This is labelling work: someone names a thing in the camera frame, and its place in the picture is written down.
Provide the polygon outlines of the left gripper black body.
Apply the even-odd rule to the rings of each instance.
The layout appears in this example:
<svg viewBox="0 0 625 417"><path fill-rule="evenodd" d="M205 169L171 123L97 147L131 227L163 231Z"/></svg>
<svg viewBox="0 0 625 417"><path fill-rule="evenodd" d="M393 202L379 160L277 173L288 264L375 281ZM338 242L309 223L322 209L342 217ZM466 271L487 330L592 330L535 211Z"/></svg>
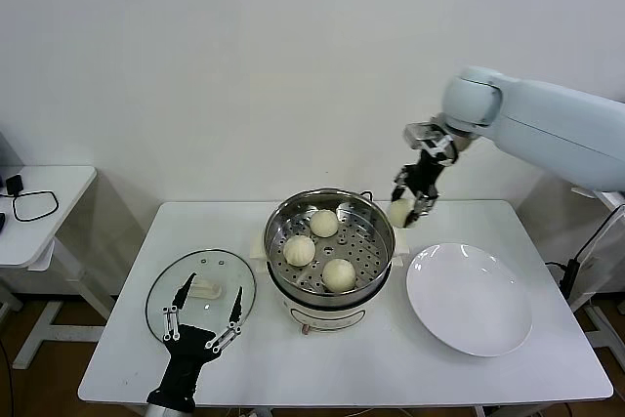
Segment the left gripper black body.
<svg viewBox="0 0 625 417"><path fill-rule="evenodd" d="M194 394L204 364L218 358L206 344L216 338L213 331L181 324L180 338L165 341L170 355L160 385L147 396L149 404L173 410L194 410Z"/></svg>

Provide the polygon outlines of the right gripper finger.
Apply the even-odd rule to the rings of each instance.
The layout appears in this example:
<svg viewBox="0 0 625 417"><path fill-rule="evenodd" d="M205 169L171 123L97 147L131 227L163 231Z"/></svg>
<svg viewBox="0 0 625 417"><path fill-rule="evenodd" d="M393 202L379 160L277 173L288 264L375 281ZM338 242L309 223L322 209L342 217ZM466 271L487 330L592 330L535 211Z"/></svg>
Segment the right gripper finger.
<svg viewBox="0 0 625 417"><path fill-rule="evenodd" d="M437 198L435 196L429 196L425 193L419 193L414 199L412 208L406 215L405 226L407 228L410 228L420 218L427 216L436 202Z"/></svg>
<svg viewBox="0 0 625 417"><path fill-rule="evenodd" d="M406 176L407 176L406 168L402 167L394 179L395 186L394 186L392 196L391 196L392 202L395 202L402 198L406 190L406 185L405 185Z"/></svg>

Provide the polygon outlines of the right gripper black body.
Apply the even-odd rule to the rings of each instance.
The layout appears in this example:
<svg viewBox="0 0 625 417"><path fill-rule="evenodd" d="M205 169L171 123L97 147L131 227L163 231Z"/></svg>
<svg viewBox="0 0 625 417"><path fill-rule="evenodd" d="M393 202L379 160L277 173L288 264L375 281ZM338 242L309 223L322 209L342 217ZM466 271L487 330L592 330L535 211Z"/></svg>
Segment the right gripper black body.
<svg viewBox="0 0 625 417"><path fill-rule="evenodd" d="M436 187L437 179L445 166L425 150L422 150L419 160L403 167L405 171L404 184L415 197L438 198Z"/></svg>

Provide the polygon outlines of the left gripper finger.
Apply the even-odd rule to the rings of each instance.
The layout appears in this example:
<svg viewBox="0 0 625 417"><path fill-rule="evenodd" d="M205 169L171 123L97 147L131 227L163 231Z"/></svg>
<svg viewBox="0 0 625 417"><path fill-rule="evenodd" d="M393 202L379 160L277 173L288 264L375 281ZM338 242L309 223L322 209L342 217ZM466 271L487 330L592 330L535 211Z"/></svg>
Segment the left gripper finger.
<svg viewBox="0 0 625 417"><path fill-rule="evenodd" d="M212 340L206 343L206 350L210 350L211 352L221 352L241 333L242 296L243 287L240 286L230 311L229 323L227 327L221 333L217 334Z"/></svg>
<svg viewBox="0 0 625 417"><path fill-rule="evenodd" d="M163 314L163 340L164 341L178 341L181 337L179 330L179 312L184 307L188 298L188 293L196 277L196 273L193 272L184 284L177 290L174 295L173 301L170 306L162 309Z"/></svg>

